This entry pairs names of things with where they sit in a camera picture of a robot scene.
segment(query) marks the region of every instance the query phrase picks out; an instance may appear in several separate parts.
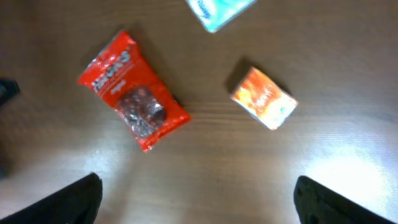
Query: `red plastic wrapper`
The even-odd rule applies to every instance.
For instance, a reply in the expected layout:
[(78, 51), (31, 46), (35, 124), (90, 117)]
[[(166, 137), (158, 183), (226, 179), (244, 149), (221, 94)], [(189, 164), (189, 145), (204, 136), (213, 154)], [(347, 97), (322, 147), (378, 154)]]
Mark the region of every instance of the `red plastic wrapper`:
[(78, 82), (115, 109), (144, 152), (190, 120), (125, 31), (99, 53)]

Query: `light blue package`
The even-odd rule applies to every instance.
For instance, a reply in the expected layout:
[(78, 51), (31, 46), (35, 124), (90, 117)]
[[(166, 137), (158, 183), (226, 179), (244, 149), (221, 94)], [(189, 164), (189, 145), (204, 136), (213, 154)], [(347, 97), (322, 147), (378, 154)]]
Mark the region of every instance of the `light blue package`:
[(208, 32), (214, 33), (256, 0), (187, 0)]

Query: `tabletop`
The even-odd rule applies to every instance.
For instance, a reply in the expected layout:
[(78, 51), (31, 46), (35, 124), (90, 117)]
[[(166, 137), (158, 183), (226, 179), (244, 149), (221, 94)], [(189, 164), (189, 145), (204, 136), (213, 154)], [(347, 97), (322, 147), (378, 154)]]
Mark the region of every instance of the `tabletop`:
[[(141, 152), (78, 77), (126, 29), (192, 120)], [(398, 222), (398, 1), (258, 0), (215, 34), (183, 0), (0, 2), (0, 217), (96, 172), (96, 223), (299, 223), (307, 175)], [(276, 131), (229, 98), (242, 60), (298, 107)]]

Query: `orange and white box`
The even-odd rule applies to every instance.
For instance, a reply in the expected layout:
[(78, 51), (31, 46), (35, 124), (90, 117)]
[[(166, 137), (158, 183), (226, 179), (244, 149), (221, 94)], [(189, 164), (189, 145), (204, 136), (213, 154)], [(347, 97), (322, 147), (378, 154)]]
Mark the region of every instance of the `orange and white box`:
[(271, 130), (279, 128), (298, 104), (266, 74), (254, 67), (231, 98)]

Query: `small box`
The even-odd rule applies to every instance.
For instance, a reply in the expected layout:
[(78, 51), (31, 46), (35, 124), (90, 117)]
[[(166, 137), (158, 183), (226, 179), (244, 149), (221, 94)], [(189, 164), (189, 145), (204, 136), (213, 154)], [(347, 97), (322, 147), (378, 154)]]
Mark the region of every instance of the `small box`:
[(254, 67), (250, 69), (231, 98), (271, 130), (281, 126), (297, 106), (294, 98)]

